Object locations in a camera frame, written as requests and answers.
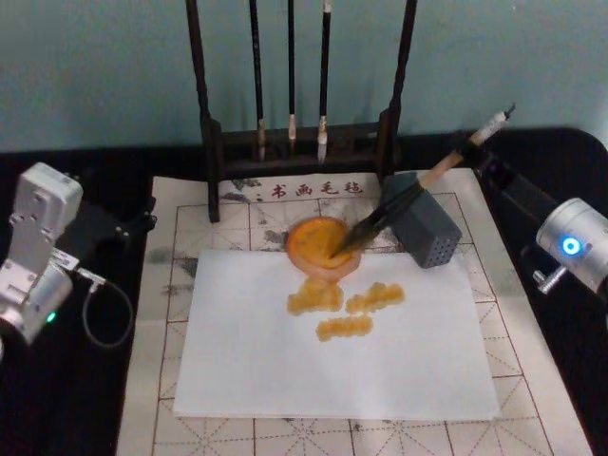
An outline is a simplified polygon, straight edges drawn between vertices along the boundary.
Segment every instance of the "blue led light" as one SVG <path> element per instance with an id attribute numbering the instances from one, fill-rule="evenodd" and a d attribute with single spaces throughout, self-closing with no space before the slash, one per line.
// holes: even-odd
<path id="1" fill-rule="evenodd" d="M 563 240 L 561 248 L 567 255 L 576 255 L 580 252 L 580 242 L 573 237 L 567 237 Z"/>

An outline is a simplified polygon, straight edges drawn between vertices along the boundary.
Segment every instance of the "calligraphy brush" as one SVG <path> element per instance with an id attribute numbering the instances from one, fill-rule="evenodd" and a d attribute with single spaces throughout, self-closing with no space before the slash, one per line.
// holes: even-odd
<path id="1" fill-rule="evenodd" d="M 288 61 L 289 61 L 289 146 L 290 152 L 295 151 L 295 14 L 294 0 L 287 0 L 287 31 L 288 31 Z"/>
<path id="2" fill-rule="evenodd" d="M 319 133 L 316 156 L 319 164 L 327 156 L 327 76 L 330 60 L 330 24 L 332 21 L 332 2 L 323 2 L 323 35 L 321 40 L 321 95 L 319 100 Z"/>
<path id="3" fill-rule="evenodd" d="M 251 16 L 251 41 L 254 51 L 254 77 L 256 80 L 257 152 L 259 159 L 263 161 L 266 154 L 266 126 L 264 122 L 264 100 L 262 98 L 262 68 L 259 56 L 257 0 L 249 0 L 249 15 Z"/>
<path id="4" fill-rule="evenodd" d="M 468 141 L 477 147 L 481 146 L 490 136 L 506 125 L 514 109 L 515 105 L 513 104 L 506 111 L 496 114 L 488 124 L 473 133 Z M 463 158 L 460 149 L 452 150 L 422 178 L 388 201 L 380 204 L 368 217 L 354 225 L 330 257 L 337 257 L 359 249 L 374 239 L 382 230 L 401 217 L 425 190 L 449 169 L 460 163 Z"/>

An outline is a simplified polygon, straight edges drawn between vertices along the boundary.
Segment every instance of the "gray block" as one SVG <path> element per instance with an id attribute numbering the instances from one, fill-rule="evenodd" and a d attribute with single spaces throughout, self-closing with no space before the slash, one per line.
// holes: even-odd
<path id="1" fill-rule="evenodd" d="M 388 176 L 384 180 L 381 202 L 405 190 L 416 180 L 416 173 Z M 391 226 L 392 232 L 421 268 L 448 263 L 462 233 L 435 198 L 425 191 Z"/>

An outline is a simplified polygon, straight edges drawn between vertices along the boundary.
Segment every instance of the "calligraphy practice mat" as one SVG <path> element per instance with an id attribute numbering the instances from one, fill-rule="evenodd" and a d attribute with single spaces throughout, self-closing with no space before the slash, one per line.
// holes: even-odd
<path id="1" fill-rule="evenodd" d="M 228 180 L 219 186 L 221 219 L 216 224 L 209 222 L 205 183 L 155 178 L 153 193 L 158 223 L 146 244 L 117 454 L 591 454 L 470 170 L 449 171 L 431 193 L 463 233 L 458 252 L 471 284 L 501 409 L 491 421 L 176 416 L 172 410 L 200 251 L 283 251 L 295 222 L 323 215 L 353 225 L 373 210 L 380 186 L 373 174 Z M 390 231 L 381 233 L 368 249 L 401 251 Z"/>

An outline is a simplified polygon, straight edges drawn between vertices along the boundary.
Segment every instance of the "black cable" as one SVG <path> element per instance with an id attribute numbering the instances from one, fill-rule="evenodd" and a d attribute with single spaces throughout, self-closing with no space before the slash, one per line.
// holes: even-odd
<path id="1" fill-rule="evenodd" d="M 120 347 L 126 341 L 128 336 L 131 334 L 131 331 L 133 330 L 133 325 L 135 323 L 135 312 L 133 311 L 133 303 L 131 302 L 131 299 L 129 299 L 129 296 L 127 296 L 126 293 L 120 287 L 118 287 L 113 282 L 110 282 L 109 280 L 106 280 L 104 285 L 106 285 L 109 288 L 111 288 L 112 290 L 114 290 L 118 294 L 118 296 L 120 296 L 123 299 L 124 304 L 126 304 L 126 307 L 128 309 L 128 313 L 129 313 L 129 322 L 127 323 L 126 329 L 124 330 L 123 335 L 116 342 L 112 342 L 112 343 L 102 342 L 101 340 L 99 340 L 97 337 L 95 337 L 93 335 L 93 333 L 91 332 L 91 329 L 88 325 L 87 314 L 88 314 L 88 306 L 90 305 L 91 299 L 93 298 L 93 296 L 96 293 L 94 291 L 95 290 L 94 288 L 91 288 L 89 290 L 89 292 L 85 298 L 85 304 L 83 305 L 83 327 L 85 328 L 86 336 L 94 345 L 96 345 L 97 347 L 104 349 L 104 350 L 112 350 L 112 349 L 117 349 L 118 347 Z"/>

